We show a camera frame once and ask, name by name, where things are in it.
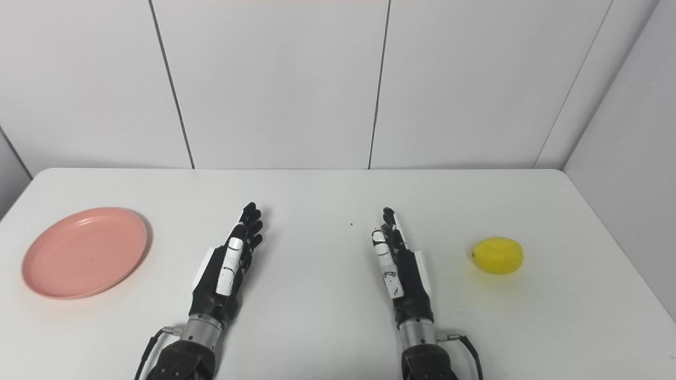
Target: white table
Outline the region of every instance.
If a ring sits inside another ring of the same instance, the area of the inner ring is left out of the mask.
[[[426,254],[437,328],[470,335],[487,380],[676,379],[676,325],[553,170],[46,170],[0,223],[2,377],[132,379],[148,337],[186,320],[203,255],[251,200],[266,240],[218,379],[400,376],[370,243],[383,206]],[[90,298],[33,294],[20,274],[28,246],[60,218],[97,206],[147,219],[146,259]],[[519,271],[489,275],[468,259],[492,235],[521,242]],[[459,343],[444,346],[461,380],[475,379]]]

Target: pink plate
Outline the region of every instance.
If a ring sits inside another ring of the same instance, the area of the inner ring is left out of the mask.
[[[100,293],[126,277],[143,257],[147,231],[124,208],[91,208],[43,232],[24,258],[24,281],[35,292],[67,300]]]

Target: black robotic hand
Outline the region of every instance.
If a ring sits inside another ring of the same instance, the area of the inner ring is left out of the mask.
[[[189,315],[208,314],[224,325],[234,319],[239,309],[239,288],[251,266],[254,249],[263,241],[260,217],[255,203],[244,207],[239,223],[225,244],[214,250],[193,290]]]
[[[202,276],[193,290],[189,319],[180,339],[165,347],[148,380],[211,380],[216,374],[214,346],[221,332],[236,317],[239,309],[237,295],[254,249],[261,244],[263,229],[261,212],[251,202],[224,245],[216,248]],[[154,343],[163,332],[176,329],[166,327],[158,332],[146,348],[137,372]]]
[[[429,280],[422,252],[408,248],[401,226],[391,208],[383,210],[385,224],[373,231],[372,242],[378,256],[383,280],[394,305],[394,319],[402,341],[402,376],[404,380],[458,380],[451,369],[448,353],[437,341],[459,339],[477,361],[483,378],[479,355],[463,335],[440,335],[434,328],[429,297]]]

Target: connector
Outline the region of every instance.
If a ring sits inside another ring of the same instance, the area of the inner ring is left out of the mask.
[[[183,334],[183,329],[180,327],[174,327],[174,326],[165,326],[162,327],[162,332],[171,334],[175,337],[180,337],[181,334]]]

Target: panel seam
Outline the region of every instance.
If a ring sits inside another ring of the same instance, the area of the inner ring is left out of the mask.
[[[160,43],[160,51],[162,52],[164,67],[167,71],[167,77],[169,79],[169,87],[171,87],[171,94],[174,97],[174,105],[176,106],[178,121],[180,122],[180,130],[183,133],[183,141],[185,142],[185,149],[188,151],[188,158],[190,159],[190,167],[194,169],[195,161],[193,161],[193,152],[190,149],[190,142],[188,141],[188,133],[185,130],[185,123],[183,122],[183,113],[180,111],[180,105],[178,104],[178,95],[176,95],[176,87],[174,86],[174,79],[172,78],[171,75],[171,69],[169,69],[169,61],[167,60],[167,54],[164,49],[164,42],[162,41],[162,34],[160,33],[160,24],[158,23],[158,17],[155,14],[153,0],[148,0],[148,5],[150,6],[150,13],[153,16],[153,23],[155,24],[155,33],[157,33],[158,35],[158,42]]]
[[[32,181],[33,180],[33,175],[31,175],[30,171],[28,171],[28,168],[26,167],[26,164],[24,161],[21,159],[21,156],[19,156],[19,152],[16,151],[14,148],[14,145],[12,145],[11,141],[9,140],[9,137],[5,133],[5,131],[2,129],[2,126],[0,125],[0,135],[2,135],[3,139],[7,142],[7,145],[9,146],[9,150],[14,154],[14,157],[16,158],[17,161],[19,161],[19,165],[24,169],[24,172],[26,172],[26,175],[28,175],[28,178]]]
[[[381,67],[378,74],[378,91],[376,92],[376,107],[373,115],[373,130],[371,131],[371,148],[368,152],[368,167],[371,169],[371,160],[373,159],[373,142],[376,138],[376,123],[378,122],[378,108],[380,106],[380,89],[383,83],[383,64],[385,63],[385,46],[387,45],[387,29],[389,27],[389,10],[392,6],[392,0],[387,1],[387,15],[385,16],[385,34],[383,35],[383,52],[381,54]]]
[[[585,57],[582,59],[582,63],[580,64],[580,67],[577,69],[577,72],[575,73],[575,77],[573,79],[573,82],[571,83],[571,86],[568,88],[568,92],[566,93],[566,97],[563,99],[563,103],[561,103],[561,107],[558,109],[558,112],[556,113],[556,117],[554,118],[554,122],[552,123],[552,127],[550,128],[549,132],[547,133],[547,137],[545,137],[545,141],[542,143],[542,147],[540,148],[540,151],[537,153],[537,157],[535,158],[535,162],[533,163],[533,169],[535,169],[535,166],[537,165],[537,161],[540,159],[540,156],[542,155],[542,152],[545,149],[545,145],[547,145],[547,141],[549,141],[549,138],[552,135],[552,131],[554,130],[554,127],[556,126],[556,122],[558,121],[558,118],[561,115],[561,111],[563,111],[563,109],[566,107],[566,103],[568,102],[568,98],[571,95],[573,88],[575,87],[575,83],[577,82],[577,78],[580,76],[580,72],[582,71],[582,68],[584,67],[585,62],[587,61],[587,57],[589,57],[590,51],[592,51],[592,47],[594,47],[594,43],[596,42],[596,38],[598,37],[599,32],[603,28],[603,24],[606,22],[606,17],[608,17],[608,13],[610,12],[610,8],[612,7],[612,4],[614,2],[615,2],[615,0],[610,0],[610,4],[608,4],[608,8],[606,8],[606,13],[603,15],[603,18],[601,19],[601,23],[599,24],[598,28],[596,29],[596,33],[594,34],[594,37],[591,40],[591,43],[589,44],[589,48],[587,48],[587,53],[585,53]]]

